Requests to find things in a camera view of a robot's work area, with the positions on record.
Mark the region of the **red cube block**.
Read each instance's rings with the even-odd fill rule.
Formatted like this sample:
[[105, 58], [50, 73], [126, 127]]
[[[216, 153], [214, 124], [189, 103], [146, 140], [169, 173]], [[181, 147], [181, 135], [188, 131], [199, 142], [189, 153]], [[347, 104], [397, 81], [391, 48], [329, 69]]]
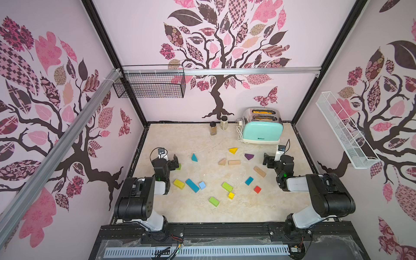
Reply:
[[259, 194], [260, 192], [261, 192], [261, 188], [259, 187], [259, 186], [256, 186], [255, 188], [254, 188], [254, 191], [257, 193], [257, 194]]

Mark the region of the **purple triangle block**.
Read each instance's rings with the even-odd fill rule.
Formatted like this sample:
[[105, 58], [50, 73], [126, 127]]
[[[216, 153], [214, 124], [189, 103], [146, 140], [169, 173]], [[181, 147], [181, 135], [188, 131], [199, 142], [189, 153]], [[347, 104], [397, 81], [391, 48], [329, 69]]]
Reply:
[[254, 158], [254, 155], [253, 154], [245, 153], [244, 156], [246, 157], [247, 160], [251, 160], [251, 159]]

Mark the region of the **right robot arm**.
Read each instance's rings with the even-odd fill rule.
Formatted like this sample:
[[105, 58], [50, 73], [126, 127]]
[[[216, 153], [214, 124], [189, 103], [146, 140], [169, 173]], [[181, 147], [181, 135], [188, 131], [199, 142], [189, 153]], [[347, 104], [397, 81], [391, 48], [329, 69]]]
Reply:
[[311, 204], [287, 216], [283, 232], [308, 229], [329, 218], [342, 218], [355, 212], [355, 201], [335, 173], [294, 175], [294, 157], [286, 154], [279, 159], [264, 154], [263, 165], [276, 172], [276, 182], [284, 192], [306, 192]]

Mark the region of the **plain wood rectangle block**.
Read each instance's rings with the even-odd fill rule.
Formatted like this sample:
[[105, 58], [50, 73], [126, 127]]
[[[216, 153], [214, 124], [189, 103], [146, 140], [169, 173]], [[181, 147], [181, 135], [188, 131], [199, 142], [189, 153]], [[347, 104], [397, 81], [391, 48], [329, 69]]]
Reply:
[[240, 165], [240, 164], [241, 164], [240, 160], [229, 160], [228, 161], [228, 165], [230, 165], [230, 166]]

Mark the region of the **long teal rectangle block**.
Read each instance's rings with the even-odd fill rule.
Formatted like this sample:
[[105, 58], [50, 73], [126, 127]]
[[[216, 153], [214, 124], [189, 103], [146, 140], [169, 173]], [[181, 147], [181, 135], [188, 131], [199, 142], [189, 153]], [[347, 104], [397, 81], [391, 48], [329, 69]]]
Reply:
[[200, 190], [200, 188], [199, 188], [199, 186], [197, 185], [197, 184], [195, 184], [191, 179], [187, 179], [186, 180], [186, 185], [188, 185], [189, 186], [189, 188], [194, 192], [194, 193], [197, 193], [199, 190]]

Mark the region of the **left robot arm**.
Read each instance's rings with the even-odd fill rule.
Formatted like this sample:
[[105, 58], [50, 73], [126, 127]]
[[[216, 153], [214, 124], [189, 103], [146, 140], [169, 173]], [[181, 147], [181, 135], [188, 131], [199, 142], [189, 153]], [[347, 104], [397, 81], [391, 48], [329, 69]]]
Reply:
[[139, 224], [146, 231], [163, 231], [166, 217], [154, 211], [154, 197], [167, 195], [170, 191], [170, 172], [179, 167], [177, 156], [172, 160], [167, 155], [151, 161], [154, 175], [144, 178], [127, 178], [122, 186], [114, 217], [117, 224]]

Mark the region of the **printed wood rectangle block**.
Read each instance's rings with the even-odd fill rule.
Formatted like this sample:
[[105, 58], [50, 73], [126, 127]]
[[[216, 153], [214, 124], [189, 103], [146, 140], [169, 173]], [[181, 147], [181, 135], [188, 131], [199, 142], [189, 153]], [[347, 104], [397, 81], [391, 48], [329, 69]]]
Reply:
[[255, 166], [254, 168], [253, 168], [253, 170], [257, 173], [257, 174], [259, 174], [262, 178], [264, 178], [267, 174], [266, 174], [266, 172], [264, 172], [261, 168], [259, 168], [258, 166]]

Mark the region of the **small teal block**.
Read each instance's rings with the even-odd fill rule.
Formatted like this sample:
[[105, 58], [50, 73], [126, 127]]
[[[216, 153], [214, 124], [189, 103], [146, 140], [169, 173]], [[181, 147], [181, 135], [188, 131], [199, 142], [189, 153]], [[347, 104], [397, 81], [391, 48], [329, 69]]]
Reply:
[[253, 182], [253, 180], [254, 180], [254, 179], [253, 179], [253, 177], [249, 177], [249, 178], [245, 181], [245, 184], [249, 186], [249, 185]]

